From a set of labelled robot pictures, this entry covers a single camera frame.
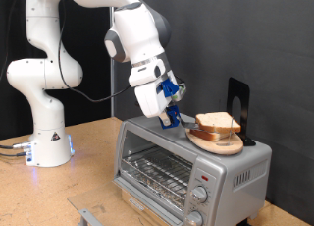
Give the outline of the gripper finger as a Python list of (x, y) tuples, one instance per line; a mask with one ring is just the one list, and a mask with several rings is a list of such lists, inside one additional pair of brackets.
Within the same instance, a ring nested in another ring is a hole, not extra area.
[(168, 117), (167, 113), (166, 112), (163, 112), (159, 115), (159, 118), (162, 122), (162, 124), (166, 127), (170, 126), (171, 125), (171, 120), (170, 118)]

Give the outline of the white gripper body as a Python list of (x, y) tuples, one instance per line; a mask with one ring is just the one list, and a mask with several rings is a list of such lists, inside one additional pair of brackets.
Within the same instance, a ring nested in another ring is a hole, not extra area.
[(162, 59), (154, 58), (133, 66), (129, 83), (143, 114), (159, 116), (172, 102), (180, 101), (186, 93), (185, 83), (178, 83), (172, 70)]

